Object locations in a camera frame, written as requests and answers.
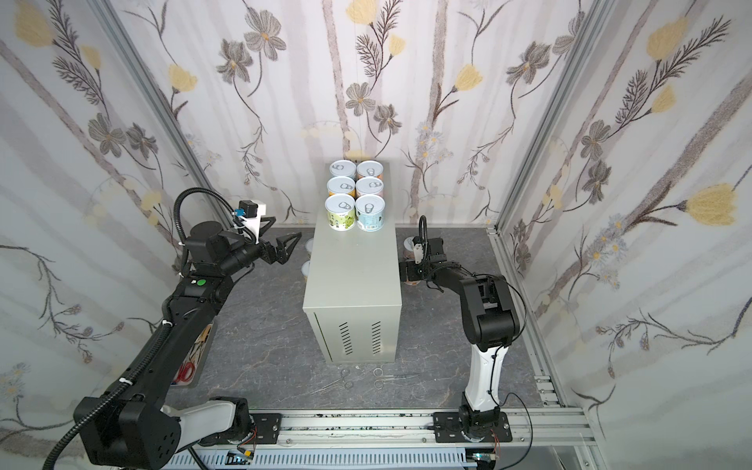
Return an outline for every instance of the gray metal box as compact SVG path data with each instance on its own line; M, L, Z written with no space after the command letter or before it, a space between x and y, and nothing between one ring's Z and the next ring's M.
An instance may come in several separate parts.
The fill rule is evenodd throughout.
M329 227L321 193L303 311L327 362L394 362L402 309L392 174L384 165L384 226ZM325 167L329 176L329 165Z

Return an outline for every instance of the light blue can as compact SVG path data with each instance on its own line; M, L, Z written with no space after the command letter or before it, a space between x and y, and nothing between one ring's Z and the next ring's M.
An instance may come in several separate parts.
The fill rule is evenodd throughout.
M376 232L384 226L386 202L381 196L365 194L355 201L355 215L358 227L366 232Z

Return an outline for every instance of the table surface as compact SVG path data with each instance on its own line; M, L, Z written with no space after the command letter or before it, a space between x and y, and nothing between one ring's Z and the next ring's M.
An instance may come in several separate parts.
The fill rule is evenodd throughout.
M316 218L311 270L305 287L303 311L312 308L402 305L397 246L394 243L392 174L384 165L384 226L364 232L357 223L346 232L329 226L323 188ZM324 168L329 174L329 164Z

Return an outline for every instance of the floral wallpaper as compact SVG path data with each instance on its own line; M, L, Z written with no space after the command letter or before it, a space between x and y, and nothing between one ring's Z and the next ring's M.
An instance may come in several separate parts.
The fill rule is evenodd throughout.
M39 468L161 317L174 197L195 184L85 2L0 12L0 466ZM183 209L186 227L213 218ZM64 455L88 466L79 441Z
M499 216L590 7L115 0L212 184L313 223L321 169L394 162L400 221Z
M616 3L502 227L609 468L752 465L751 17Z

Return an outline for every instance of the can lid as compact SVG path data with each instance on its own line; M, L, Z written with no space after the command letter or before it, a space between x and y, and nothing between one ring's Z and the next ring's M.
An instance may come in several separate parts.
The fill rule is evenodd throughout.
M349 194L335 194L326 198L326 210L334 214L346 214L355 207L355 199Z
M384 172L384 166L376 160L366 160L358 164L358 174L361 176L378 176Z
M366 176L366 177L360 178L355 183L355 187L362 194L375 194L375 193L379 193L381 190L384 189L384 183L377 177Z
M350 160L337 160L329 165L329 171L336 176L350 176L355 173L355 163Z
M355 201L355 207L361 214L378 214L385 205L384 199L375 194L364 194Z
M349 193L355 189L355 180L349 176L335 176L329 179L326 188L332 193Z

